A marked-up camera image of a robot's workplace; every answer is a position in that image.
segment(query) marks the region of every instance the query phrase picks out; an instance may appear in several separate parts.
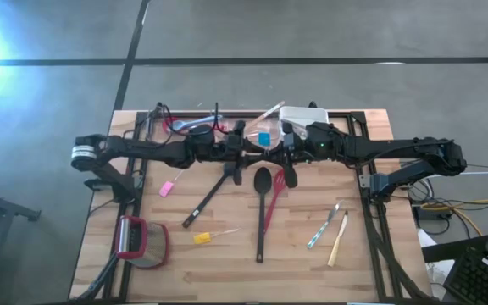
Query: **wooden table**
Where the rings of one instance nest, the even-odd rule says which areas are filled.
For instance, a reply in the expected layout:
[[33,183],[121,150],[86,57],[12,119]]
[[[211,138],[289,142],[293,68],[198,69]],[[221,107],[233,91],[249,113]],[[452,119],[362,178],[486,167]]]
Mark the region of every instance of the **wooden table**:
[[[369,135],[373,140],[392,139],[384,109],[363,110]],[[117,111],[110,127],[111,135],[133,129],[136,111]],[[342,131],[347,124],[332,119]],[[156,128],[155,140],[166,137]],[[125,171],[126,159],[112,164]],[[397,160],[379,160],[379,172],[399,168]],[[188,229],[181,223],[198,205],[222,174],[222,164],[195,162],[178,179],[169,197],[158,190],[166,180],[179,173],[160,162],[149,162],[141,216],[146,221],[164,224],[169,229],[168,263],[155,270],[133,269],[129,302],[340,302],[375,301],[374,277],[363,222],[355,172],[337,162],[299,164],[297,188],[281,193],[265,236],[264,263],[256,263],[258,233],[258,195],[253,176],[261,167],[274,176],[279,166],[254,164],[242,173],[242,185],[227,180],[216,196]],[[99,192],[92,208],[112,197],[111,191]],[[267,194],[267,207],[272,191]],[[341,199],[342,210],[349,211],[349,221],[342,237],[334,268],[327,260],[340,227],[343,213],[331,221],[313,249],[307,244],[327,214]],[[117,205],[97,210],[88,220],[70,295],[81,294],[107,262],[114,233]],[[395,199],[387,204],[396,259],[422,291],[430,293],[423,255],[408,202]],[[195,245],[193,236],[201,232],[220,232],[240,228],[233,234],[219,236],[209,244]],[[384,278],[390,283],[386,265]],[[114,293],[119,289],[119,272]]]

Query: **blue sticker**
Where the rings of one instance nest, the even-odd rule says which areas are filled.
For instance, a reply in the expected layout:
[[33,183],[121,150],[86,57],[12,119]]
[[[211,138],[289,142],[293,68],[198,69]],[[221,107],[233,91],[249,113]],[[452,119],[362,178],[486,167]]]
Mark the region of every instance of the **blue sticker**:
[[258,135],[259,145],[264,147],[270,146],[270,134],[268,132],[259,132]]

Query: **gray floor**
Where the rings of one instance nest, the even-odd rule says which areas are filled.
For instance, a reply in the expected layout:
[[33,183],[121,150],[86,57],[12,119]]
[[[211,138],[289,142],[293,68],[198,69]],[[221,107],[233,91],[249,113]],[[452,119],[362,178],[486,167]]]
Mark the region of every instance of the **gray floor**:
[[[0,0],[0,58],[125,58],[140,2]],[[488,0],[153,0],[144,26],[138,58],[488,56]],[[67,297],[92,196],[70,148],[106,132],[122,70],[0,67],[0,195],[43,211],[14,224],[0,304]],[[135,67],[124,109],[280,100],[387,108],[396,138],[454,138],[469,163],[488,164],[488,64]],[[433,184],[441,197],[488,197],[488,175]],[[469,215],[488,233],[488,210]],[[464,237],[453,221],[435,239]]]

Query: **kitchen utensil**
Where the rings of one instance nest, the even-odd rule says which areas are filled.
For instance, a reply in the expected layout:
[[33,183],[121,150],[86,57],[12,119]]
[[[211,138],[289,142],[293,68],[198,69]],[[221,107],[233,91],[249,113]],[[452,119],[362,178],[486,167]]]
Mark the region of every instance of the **kitchen utensil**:
[[229,234],[229,233],[235,233],[238,230],[239,229],[233,229],[233,230],[227,230],[227,231],[223,231],[220,233],[214,233],[214,234],[210,234],[210,232],[201,233],[201,234],[193,236],[193,242],[195,242],[196,245],[201,245],[203,243],[211,242],[212,239],[216,236],[221,236],[221,235]]
[[175,186],[175,182],[182,175],[184,170],[181,170],[180,173],[172,180],[172,181],[166,181],[163,186],[161,186],[161,190],[159,190],[159,196],[161,197],[167,197],[169,195],[170,190],[172,190],[173,186]]
[[335,245],[332,247],[332,252],[330,253],[329,261],[327,265],[332,267],[335,265],[336,255],[338,254],[338,246],[340,245],[340,239],[346,230],[347,225],[347,211],[344,213],[344,219],[342,220],[342,224],[340,225],[340,230],[338,231],[338,236],[336,237]]
[[215,186],[213,186],[212,190],[205,196],[205,198],[199,203],[199,205],[191,212],[191,214],[187,217],[187,219],[182,223],[182,226],[184,228],[187,228],[191,225],[193,220],[201,213],[201,211],[204,209],[204,207],[207,205],[207,203],[212,199],[216,191],[221,187],[221,185],[224,183],[225,179],[227,177],[231,177],[232,175],[235,174],[235,163],[234,162],[227,162],[224,164],[224,174],[219,178],[218,183],[216,183]]
[[244,131],[246,130],[249,130],[250,128],[252,128],[253,126],[255,126],[257,123],[261,122],[262,120],[264,120],[266,117],[268,117],[270,114],[272,114],[274,111],[278,110],[280,107],[284,106],[286,102],[284,101],[281,101],[279,103],[277,103],[274,107],[272,107],[271,109],[267,110],[264,114],[261,114],[259,115],[255,120],[253,120],[252,122],[246,124],[246,127],[244,128]]
[[308,243],[308,249],[312,249],[313,244],[319,239],[327,225],[329,225],[330,220],[335,217],[336,212],[338,212],[338,209],[340,208],[340,202],[338,202],[333,209],[330,210],[329,216],[327,217],[327,221],[319,228],[318,233],[316,233],[313,237],[312,240]]
[[274,177],[274,196],[272,197],[272,202],[270,203],[267,216],[264,220],[264,234],[267,234],[267,230],[269,229],[270,219],[272,218],[272,213],[275,210],[276,199],[278,199],[278,195],[280,195],[280,193],[286,188],[286,179],[284,178],[283,169],[280,169]]
[[141,269],[161,266],[169,256],[167,228],[139,217],[124,215],[119,219],[115,244],[116,257]]
[[[176,120],[176,121],[173,121],[172,127],[174,130],[180,131],[180,130],[184,130],[186,128],[189,128],[193,125],[197,125],[197,124],[201,124],[201,123],[207,123],[207,122],[213,122],[214,118],[215,118],[215,116],[211,115],[209,117],[202,118],[202,119],[196,119],[193,121]],[[223,118],[223,115],[218,115],[218,120],[220,120],[222,118]]]
[[264,247],[264,195],[270,191],[272,187],[272,175],[265,167],[258,169],[253,177],[253,187],[259,193],[259,230],[258,230],[258,255],[255,261],[263,262],[263,247]]

